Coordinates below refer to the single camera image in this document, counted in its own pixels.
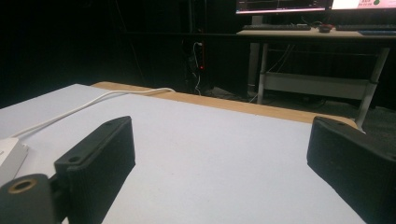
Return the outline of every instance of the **wooden table edge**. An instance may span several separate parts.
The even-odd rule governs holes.
[[[105,90],[110,90],[110,91],[148,91],[148,90],[152,90],[151,88],[138,87],[138,86],[132,86],[132,85],[126,85],[126,84],[120,84],[120,83],[114,83],[114,82],[107,82],[107,81],[98,82],[98,83],[93,84],[92,86],[95,88],[100,88],[100,89],[105,89]],[[286,109],[286,108],[280,108],[280,107],[274,107],[274,106],[268,106],[268,105],[255,105],[255,104],[244,103],[244,102],[236,102],[236,101],[230,101],[230,100],[224,100],[224,99],[218,99],[218,98],[212,98],[212,97],[206,97],[206,96],[192,95],[192,94],[187,94],[187,93],[182,93],[182,92],[160,91],[160,92],[147,93],[145,95],[162,98],[162,99],[184,102],[184,103],[190,103],[190,104],[195,104],[195,105],[206,105],[206,106],[211,106],[211,107],[220,108],[220,109],[227,109],[227,110],[243,112],[243,113],[248,113],[248,114],[253,114],[253,115],[266,116],[266,117],[277,118],[277,119],[287,119],[287,120],[299,121],[299,122],[304,122],[304,123],[312,123],[314,120],[314,117],[321,116],[324,118],[336,119],[338,121],[341,121],[341,122],[344,122],[344,123],[350,125],[351,127],[354,127],[356,129],[358,128],[358,126],[352,119],[347,119],[347,118],[333,116],[333,115],[325,115],[325,114],[305,112],[305,111],[300,111],[300,110],[292,110],[292,109]]]

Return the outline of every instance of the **white cable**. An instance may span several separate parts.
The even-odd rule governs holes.
[[[253,99],[251,99],[251,100],[249,101],[249,103],[253,102],[253,100],[256,99],[256,97],[257,97],[258,95],[259,95],[259,94],[256,94],[256,95],[253,97]]]
[[[290,45],[288,45],[288,47],[285,49],[285,52],[283,53],[283,55],[277,60],[277,62],[276,62],[270,69],[268,69],[267,72],[271,72],[271,70],[272,70],[275,66],[277,66],[277,65],[280,63],[280,61],[283,60],[283,58],[288,54],[289,49],[290,49]]]
[[[195,42],[194,45],[192,45],[192,51],[194,52],[195,64],[197,65],[197,69],[199,69],[197,55],[195,53],[195,45],[202,46],[202,43]]]
[[[76,113],[76,112],[78,112],[78,111],[80,111],[80,110],[82,110],[82,109],[84,109],[84,108],[86,108],[86,107],[88,107],[90,105],[94,105],[94,104],[98,103],[101,99],[103,99],[104,97],[106,97],[106,96],[108,96],[110,94],[115,94],[115,93],[141,94],[141,93],[150,93],[150,92],[155,92],[155,91],[172,91],[172,92],[175,92],[174,90],[169,89],[169,88],[159,88],[159,89],[150,90],[150,91],[108,91],[108,92],[96,97],[95,99],[89,101],[85,105],[82,105],[82,106],[80,106],[78,108],[72,109],[72,110],[70,110],[70,111],[68,111],[68,112],[66,112],[66,113],[64,113],[64,114],[62,114],[62,115],[60,115],[58,117],[55,117],[53,119],[46,120],[44,122],[38,123],[37,125],[31,126],[31,127],[27,128],[27,129],[24,129],[24,130],[22,130],[20,132],[14,133],[10,137],[17,137],[17,136],[20,136],[22,134],[29,133],[32,130],[47,127],[47,126],[51,125],[52,123],[54,123],[54,122],[56,122],[56,121],[58,121],[60,119],[63,119],[65,117],[69,116],[69,115],[72,115],[72,114],[74,114],[74,113]]]
[[[201,92],[198,89],[199,83],[201,82],[201,76],[198,75],[198,82],[197,85],[195,86],[195,90],[198,91],[199,95],[201,95]]]

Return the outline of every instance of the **dark background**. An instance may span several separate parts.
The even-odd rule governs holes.
[[[36,0],[0,2],[0,107],[13,105],[71,84],[113,81],[194,92],[190,61],[193,41],[175,38],[133,39],[141,33],[235,34],[250,17],[235,16],[235,2],[187,0]],[[396,23],[396,13],[273,15],[271,23]],[[270,63],[285,45],[271,45]],[[246,95],[249,43],[204,42],[201,88],[213,86]],[[358,52],[361,56],[349,53]],[[370,76],[376,49],[299,45],[282,72],[363,78]],[[396,65],[392,50],[375,93],[374,105],[396,108]]]

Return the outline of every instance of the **screw hole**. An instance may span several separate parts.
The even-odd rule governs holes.
[[[28,189],[31,189],[36,184],[37,184],[37,180],[35,179],[23,179],[13,184],[8,189],[8,192],[12,194],[22,193]]]

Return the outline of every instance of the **desk leg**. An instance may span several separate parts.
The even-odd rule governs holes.
[[[366,118],[367,111],[370,107],[370,103],[373,100],[376,84],[378,83],[379,76],[381,75],[382,68],[384,67],[388,54],[389,54],[388,48],[381,49],[378,58],[376,59],[375,68],[370,77],[370,83],[367,85],[363,99],[361,101],[361,107],[359,108],[359,115],[355,120],[360,130],[362,130],[361,126],[363,125],[364,119]]]
[[[267,58],[268,58],[268,44],[264,44],[262,47],[262,69],[260,71],[260,79],[259,79],[259,92],[257,94],[257,104],[262,104],[262,97],[264,95],[264,82],[265,82],[265,73],[267,70]]]
[[[256,86],[257,68],[259,67],[260,44],[250,44],[250,56],[248,62],[247,93],[254,92]]]

